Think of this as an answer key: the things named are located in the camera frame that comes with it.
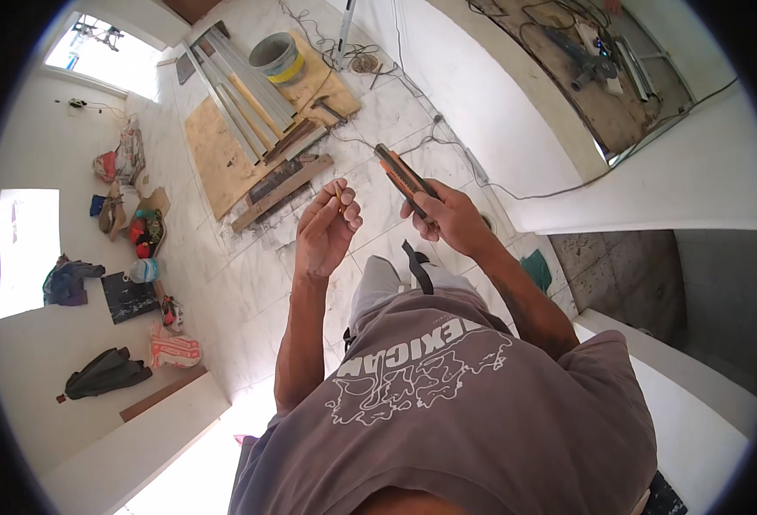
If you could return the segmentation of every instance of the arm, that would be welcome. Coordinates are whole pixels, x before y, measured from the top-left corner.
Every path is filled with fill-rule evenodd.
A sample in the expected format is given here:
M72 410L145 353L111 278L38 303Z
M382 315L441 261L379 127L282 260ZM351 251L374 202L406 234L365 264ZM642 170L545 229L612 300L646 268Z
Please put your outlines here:
M343 190L341 200L335 197L336 181ZM355 192L346 186L345 179L325 185L299 220L290 315L275 362L275 407L280 412L295 409L324 381L327 284L363 223Z
M547 295L532 282L527 272L498 241L481 218L476 206L461 191L437 180L427 179L441 200L424 192L415 202L435 220L425 223L404 203L403 218L413 214L413 225L430 242L443 238L456 251L470 257L489 277L507 310L513 315L518 334L530 344L558 359L579 344L573 325Z

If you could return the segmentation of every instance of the hammer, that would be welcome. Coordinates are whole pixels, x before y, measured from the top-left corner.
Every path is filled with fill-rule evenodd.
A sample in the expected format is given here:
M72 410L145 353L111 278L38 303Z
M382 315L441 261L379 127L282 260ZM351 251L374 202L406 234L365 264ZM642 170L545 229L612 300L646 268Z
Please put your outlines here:
M338 121L342 122L343 124L346 124L347 123L347 118L344 118L343 116L339 115L338 111L336 111L335 109L329 107L324 102L324 99L326 99L326 98L330 98L330 96L329 95L323 95L323 96L321 96L319 98L316 98L316 101L312 102L311 108L314 109L314 108L317 108L317 107L321 107L323 110L325 110L326 112L330 113L335 118L338 118Z

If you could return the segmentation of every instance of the hand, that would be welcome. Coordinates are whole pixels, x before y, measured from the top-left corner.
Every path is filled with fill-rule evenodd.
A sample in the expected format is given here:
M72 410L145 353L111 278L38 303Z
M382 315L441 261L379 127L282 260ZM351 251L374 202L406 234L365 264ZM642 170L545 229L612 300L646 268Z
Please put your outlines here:
M604 0L604 10L615 15L621 14L621 0Z
M401 206L401 217L408 218L412 214L413 227L419 230L422 238L430 242L443 238L453 249L474 260L480 252L498 242L470 197L435 179L425 180L441 200L423 191L417 191L413 200L435 223L422 220L408 202Z
M335 197L335 183L341 200ZM346 179L325 185L301 215L296 234L295 275L311 279L328 278L350 248L353 234L361 227L361 206L354 202L355 191ZM344 208L344 215L339 208Z

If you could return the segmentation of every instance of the orange utility knife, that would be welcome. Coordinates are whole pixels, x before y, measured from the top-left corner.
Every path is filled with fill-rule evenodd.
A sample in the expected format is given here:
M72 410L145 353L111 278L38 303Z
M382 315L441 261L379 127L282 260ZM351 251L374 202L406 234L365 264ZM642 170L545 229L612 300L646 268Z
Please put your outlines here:
M438 195L433 186L427 184L427 182L418 176L407 163L401 159L401 157L394 150L390 150L384 143L379 143L375 148L376 157L381 162L382 168L386 172L386 175L390 178L395 188L401 191L407 202L413 208L416 214L418 214L422 220L427 223L432 223L434 220L428 218L427 213L413 200L413 194L416 191L424 191L431 197L438 199Z

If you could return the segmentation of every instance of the cement bag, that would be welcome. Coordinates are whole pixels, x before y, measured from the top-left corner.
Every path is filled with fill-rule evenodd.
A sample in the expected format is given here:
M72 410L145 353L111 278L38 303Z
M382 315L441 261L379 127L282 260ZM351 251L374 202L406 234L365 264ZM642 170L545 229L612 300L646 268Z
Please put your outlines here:
M187 335L173 335L158 321L153 321L153 328L149 331L149 353L151 367L189 368L201 360L201 345Z

